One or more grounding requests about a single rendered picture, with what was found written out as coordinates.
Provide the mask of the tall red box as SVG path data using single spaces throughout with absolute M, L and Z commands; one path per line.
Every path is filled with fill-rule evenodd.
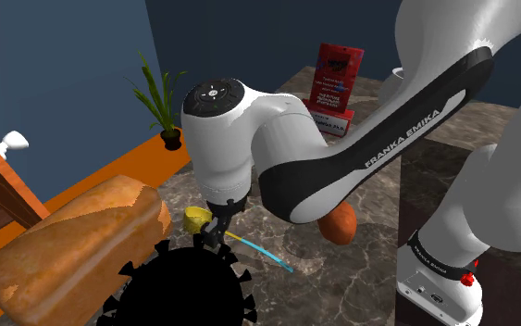
M 344 112 L 365 50 L 322 43 L 309 101 L 324 109 Z

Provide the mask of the brown bread loaf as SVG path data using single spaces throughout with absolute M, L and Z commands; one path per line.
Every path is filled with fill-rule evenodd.
M 155 188 L 102 182 L 0 249 L 0 308 L 18 326 L 84 326 L 170 228 Z

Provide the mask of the black spiky ball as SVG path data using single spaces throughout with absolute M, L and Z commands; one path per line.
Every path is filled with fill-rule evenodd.
M 252 295 L 242 284 L 252 279 L 237 275 L 238 258 L 222 244 L 217 252 L 204 248 L 203 236 L 193 245 L 171 250 L 169 241 L 155 245 L 157 256 L 135 268 L 126 263 L 119 273 L 130 281 L 120 296 L 109 296 L 97 326 L 242 326 L 257 322 Z

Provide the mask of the orange sweet potato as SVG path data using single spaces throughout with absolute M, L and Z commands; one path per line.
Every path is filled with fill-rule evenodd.
M 326 216 L 317 221 L 322 236 L 335 245 L 348 245 L 354 238 L 357 218 L 353 207 L 346 201 L 339 203 Z

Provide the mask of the green potted plant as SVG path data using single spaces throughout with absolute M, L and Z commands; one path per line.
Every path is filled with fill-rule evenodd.
M 154 126 L 161 127 L 162 131 L 159 133 L 159 135 L 160 138 L 164 141 L 165 148 L 169 151 L 178 150 L 181 148 L 181 131 L 175 126 L 174 118 L 178 116 L 179 113 L 172 114 L 172 97 L 175 93 L 175 88 L 179 77 L 185 75 L 187 70 L 180 71 L 174 78 L 174 81 L 171 81 L 171 75 L 169 71 L 162 73 L 162 92 L 159 92 L 155 82 L 155 77 L 146 59 L 141 52 L 138 52 L 138 54 L 140 55 L 143 62 L 142 73 L 146 79 L 149 95 L 151 98 L 148 98 L 148 96 L 144 94 L 133 81 L 127 77 L 125 77 L 125 80 L 132 84 L 132 91 L 135 97 L 141 103 L 143 103 L 156 118 L 156 122 L 152 123 L 149 129 L 152 129 Z

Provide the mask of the red and white flat box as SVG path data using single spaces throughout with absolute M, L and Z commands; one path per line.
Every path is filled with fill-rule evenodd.
M 354 117 L 352 110 L 345 109 L 343 112 L 337 112 L 312 104 L 308 99 L 303 99 L 303 102 L 321 132 L 336 137 L 343 137 L 347 134 Z

